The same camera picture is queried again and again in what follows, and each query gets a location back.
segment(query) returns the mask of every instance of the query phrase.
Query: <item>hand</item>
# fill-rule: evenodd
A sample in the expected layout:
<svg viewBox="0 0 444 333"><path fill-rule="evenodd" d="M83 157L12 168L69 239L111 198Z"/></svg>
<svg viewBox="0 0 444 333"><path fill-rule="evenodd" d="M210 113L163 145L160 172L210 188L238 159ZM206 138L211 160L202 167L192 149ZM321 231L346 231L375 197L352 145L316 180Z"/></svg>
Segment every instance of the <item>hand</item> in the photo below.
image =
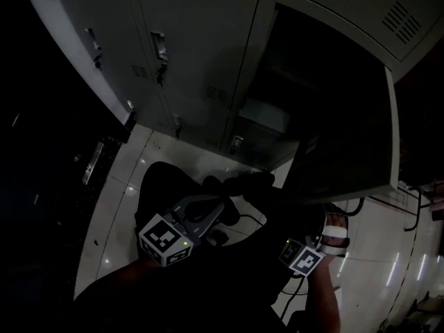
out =
<svg viewBox="0 0 444 333"><path fill-rule="evenodd" d="M336 227L343 227L343 228L347 227L345 223L345 216L342 214L328 214L327 222L325 225L334 225ZM332 247L340 247L343 245L344 241L345 241L344 238L323 236L321 243ZM318 267L322 266L324 268L327 268L335 257L336 257L335 255L326 255L322 260L322 262L318 265Z"/></svg>

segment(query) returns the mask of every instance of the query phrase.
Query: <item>open locker door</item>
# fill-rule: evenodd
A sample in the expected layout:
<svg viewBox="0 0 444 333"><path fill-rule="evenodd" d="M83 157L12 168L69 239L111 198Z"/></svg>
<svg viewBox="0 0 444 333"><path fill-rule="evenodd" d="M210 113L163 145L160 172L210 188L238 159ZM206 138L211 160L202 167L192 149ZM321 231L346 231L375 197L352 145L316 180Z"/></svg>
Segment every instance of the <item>open locker door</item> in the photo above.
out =
<svg viewBox="0 0 444 333"><path fill-rule="evenodd" d="M378 61L357 69L332 86L330 102L312 111L296 151L283 189L304 203L397 187L400 138L391 72Z"/></svg>

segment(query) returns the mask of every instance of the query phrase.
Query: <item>white tile floor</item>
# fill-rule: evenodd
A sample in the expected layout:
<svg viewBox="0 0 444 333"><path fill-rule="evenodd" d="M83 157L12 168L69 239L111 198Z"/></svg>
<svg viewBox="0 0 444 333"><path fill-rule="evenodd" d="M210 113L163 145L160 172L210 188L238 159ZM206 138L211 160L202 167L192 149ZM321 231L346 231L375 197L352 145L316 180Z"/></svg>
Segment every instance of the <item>white tile floor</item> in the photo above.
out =
<svg viewBox="0 0 444 333"><path fill-rule="evenodd" d="M134 213L139 189L147 168L159 160L180 167L198 182L210 174L223 180L250 170L233 160L135 126L130 141L117 155L89 225L75 296L96 279L137 259ZM284 184L290 166L288 162L275 171L275 186ZM416 200L400 191L381 198L416 211ZM241 214L250 214L265 223L266 219L249 203L242 198L233 200ZM337 205L351 211L357 200ZM422 299L427 291L434 296L444 294L444 260L436 256L442 221L432 222L425 208L417 232L404 232L404 227L414 221L414 216L371 199L366 199L360 214L350 218L348 258L336 258L330 266L334 286L342 288L342 332L376 332L386 318L399 323L413 300ZM254 233L258 226L242 218L232 227L217 227L228 234L230 245ZM298 280L291 280L285 291L292 292L297 285ZM306 283L300 292L307 292ZM278 315L289 297L281 293L272 306ZM296 296L284 322L293 311L304 309L305 301L306 296Z"/></svg>

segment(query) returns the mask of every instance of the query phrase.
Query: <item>black pants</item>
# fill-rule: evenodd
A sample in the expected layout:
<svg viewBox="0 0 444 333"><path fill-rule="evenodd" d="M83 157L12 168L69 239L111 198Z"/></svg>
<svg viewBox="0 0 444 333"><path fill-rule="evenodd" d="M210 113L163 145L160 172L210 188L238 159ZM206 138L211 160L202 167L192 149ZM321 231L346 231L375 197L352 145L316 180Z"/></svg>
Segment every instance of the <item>black pants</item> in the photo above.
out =
<svg viewBox="0 0 444 333"><path fill-rule="evenodd" d="M295 214L288 212L295 209L274 206L275 188L253 190L246 189L244 198L267 217L263 228L231 246L203 242L190 258L163 269L162 281L168 283L164 294L171 300L162 305L169 306L179 321L216 324L209 331L222 330L222 323L244 325L249 331L255 326L264 330L269 325L273 332L285 328L270 306L293 273L278 257L288 236L294 234ZM163 162L151 165L140 191L137 229L185 196L206 193L179 168Z"/></svg>

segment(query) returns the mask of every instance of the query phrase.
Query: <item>gray metal cabinet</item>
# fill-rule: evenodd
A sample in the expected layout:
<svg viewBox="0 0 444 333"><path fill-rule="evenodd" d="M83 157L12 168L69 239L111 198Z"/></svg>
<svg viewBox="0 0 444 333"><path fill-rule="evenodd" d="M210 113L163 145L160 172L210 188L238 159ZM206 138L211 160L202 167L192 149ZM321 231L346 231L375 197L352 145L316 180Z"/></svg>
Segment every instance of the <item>gray metal cabinet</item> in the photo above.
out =
<svg viewBox="0 0 444 333"><path fill-rule="evenodd" d="M179 138L219 151L257 0L140 0ZM163 61L157 59L157 67Z"/></svg>
<svg viewBox="0 0 444 333"><path fill-rule="evenodd" d="M369 34L398 60L429 32L444 0L312 0Z"/></svg>
<svg viewBox="0 0 444 333"><path fill-rule="evenodd" d="M129 0L71 0L71 17L91 57L125 103L131 100L138 123L172 133L172 122L148 69Z"/></svg>

